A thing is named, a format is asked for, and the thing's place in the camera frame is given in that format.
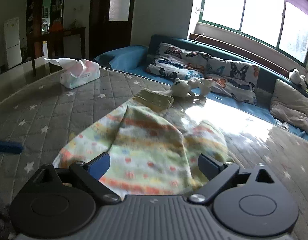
white refrigerator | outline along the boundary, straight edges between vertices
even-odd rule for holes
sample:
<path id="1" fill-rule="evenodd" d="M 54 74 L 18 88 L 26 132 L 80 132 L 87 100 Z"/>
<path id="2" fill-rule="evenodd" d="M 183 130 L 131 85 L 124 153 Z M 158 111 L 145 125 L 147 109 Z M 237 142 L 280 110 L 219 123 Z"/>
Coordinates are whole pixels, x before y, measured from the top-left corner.
<path id="1" fill-rule="evenodd" d="M 22 63 L 18 17 L 4 22 L 8 69 Z"/>

pillow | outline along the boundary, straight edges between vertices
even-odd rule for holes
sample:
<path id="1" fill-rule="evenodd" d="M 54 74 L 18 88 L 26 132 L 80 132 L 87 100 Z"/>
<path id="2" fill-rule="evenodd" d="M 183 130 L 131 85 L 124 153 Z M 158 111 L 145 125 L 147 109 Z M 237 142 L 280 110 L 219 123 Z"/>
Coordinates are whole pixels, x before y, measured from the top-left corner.
<path id="1" fill-rule="evenodd" d="M 210 56 L 208 65 L 205 68 L 205 75 L 211 73 L 240 79 L 256 87 L 259 66 L 243 61 L 226 60 Z"/>
<path id="2" fill-rule="evenodd" d="M 250 84 L 242 80 L 221 77 L 216 74 L 207 75 L 205 78 L 215 81 L 210 87 L 213 92 L 230 96 L 236 101 L 256 105 L 256 95 L 252 91 Z"/>
<path id="3" fill-rule="evenodd" d="M 308 133 L 308 98 L 279 79 L 276 79 L 270 113 Z"/>
<path id="4" fill-rule="evenodd" d="M 172 56 L 175 59 L 183 60 L 185 65 L 201 73 L 204 73 L 204 69 L 210 57 L 209 54 L 204 52 L 180 49 L 174 45 L 163 42 L 159 44 L 156 55 L 162 57 Z"/>
<path id="5" fill-rule="evenodd" d="M 203 74 L 186 65 L 186 62 L 172 56 L 156 57 L 146 68 L 146 72 L 167 79 L 179 78 L 186 80 L 192 77 L 202 78 Z"/>

blue sofa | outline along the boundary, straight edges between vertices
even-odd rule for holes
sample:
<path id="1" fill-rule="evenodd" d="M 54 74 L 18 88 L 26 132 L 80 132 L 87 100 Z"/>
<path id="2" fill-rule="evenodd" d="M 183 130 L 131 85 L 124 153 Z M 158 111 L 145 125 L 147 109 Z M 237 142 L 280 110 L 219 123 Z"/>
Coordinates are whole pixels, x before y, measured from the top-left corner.
<path id="1" fill-rule="evenodd" d="M 171 80 L 145 72 L 146 67 L 153 60 L 156 50 L 161 42 L 169 43 L 181 49 L 187 49 L 190 51 L 202 51 L 222 59 L 244 61 L 258 65 L 260 67 L 260 71 L 255 91 L 257 98 L 256 106 L 238 102 L 233 98 L 212 92 L 207 95 L 207 98 L 235 107 L 265 121 L 276 124 L 274 117 L 269 112 L 270 100 L 274 92 L 276 79 L 286 82 L 308 98 L 308 94 L 304 90 L 298 88 L 284 76 L 247 58 L 214 46 L 168 36 L 153 35 L 148 48 L 145 46 L 135 45 L 122 49 L 116 49 L 97 56 L 94 61 L 99 63 L 100 66 L 128 72 L 171 85 L 173 83 Z M 289 125 L 289 130 L 305 140 L 308 140 L 308 134 L 299 128 Z"/>

green window frame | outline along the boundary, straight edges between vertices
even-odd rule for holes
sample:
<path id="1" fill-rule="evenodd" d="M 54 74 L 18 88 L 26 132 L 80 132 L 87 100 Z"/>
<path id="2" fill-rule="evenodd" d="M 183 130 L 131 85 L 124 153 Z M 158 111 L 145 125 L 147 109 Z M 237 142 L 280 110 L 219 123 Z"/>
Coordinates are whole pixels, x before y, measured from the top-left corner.
<path id="1" fill-rule="evenodd" d="M 284 26 L 284 20 L 285 20 L 285 12 L 286 12 L 286 0 L 284 1 L 284 9 L 283 9 L 283 13 L 282 13 L 282 21 L 281 21 L 281 29 L 280 29 L 280 32 L 279 32 L 279 36 L 278 36 L 278 41 L 277 41 L 277 45 L 276 47 L 275 46 L 272 46 L 271 44 L 268 44 L 267 42 L 265 41 L 262 41 L 258 38 L 255 38 L 251 35 L 248 35 L 246 33 L 243 33 L 241 32 L 241 27 L 242 27 L 242 24 L 243 24 L 243 19 L 244 19 L 244 13 L 245 13 L 245 5 L 246 5 L 246 0 L 244 0 L 244 6 L 243 6 L 243 12 L 242 12 L 242 15 L 241 15 L 241 24 L 240 24 L 240 27 L 239 27 L 239 30 L 235 30 L 235 29 L 232 29 L 232 28 L 229 28 L 227 26 L 224 26 L 224 25 L 220 25 L 220 24 L 217 24 L 217 23 L 213 23 L 213 22 L 209 22 L 209 21 L 205 21 L 203 20 L 203 12 L 200 13 L 200 16 L 199 16 L 199 20 L 198 22 L 201 22 L 201 23 L 206 23 L 206 24 L 209 24 L 209 25 L 213 25 L 213 26 L 217 26 L 217 27 L 220 27 L 220 28 L 223 28 L 223 29 L 226 29 L 226 30 L 230 30 L 232 32 L 235 32 L 235 33 L 238 33 L 238 34 L 241 34 L 245 37 L 248 37 L 254 41 L 258 41 L 272 49 L 275 49 L 276 51 L 280 52 L 281 54 L 289 57 L 290 59 L 294 60 L 296 63 L 298 63 L 299 65 L 301 65 L 302 67 L 306 67 L 307 65 L 307 62 L 308 62 L 308 49 L 307 49 L 307 52 L 306 52 L 306 57 L 305 57 L 305 61 L 304 63 L 302 63 L 301 61 L 299 61 L 297 58 L 293 57 L 292 55 L 288 54 L 287 52 L 283 51 L 282 49 L 279 49 L 279 44 L 281 42 L 281 35 L 282 35 L 282 32 L 283 32 L 283 26 Z M 205 6 L 205 0 L 201 0 L 201 8 L 204 10 L 204 6 Z"/>

tissue box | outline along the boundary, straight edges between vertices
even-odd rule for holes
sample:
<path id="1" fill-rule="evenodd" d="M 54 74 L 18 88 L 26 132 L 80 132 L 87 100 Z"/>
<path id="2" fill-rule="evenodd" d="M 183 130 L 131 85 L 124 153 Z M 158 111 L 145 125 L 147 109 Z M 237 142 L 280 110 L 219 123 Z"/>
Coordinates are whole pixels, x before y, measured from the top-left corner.
<path id="1" fill-rule="evenodd" d="M 61 74 L 60 82 L 69 89 L 79 87 L 100 77 L 99 65 L 93 61 L 86 59 L 77 61 L 71 58 L 45 58 L 45 60 L 66 70 Z"/>

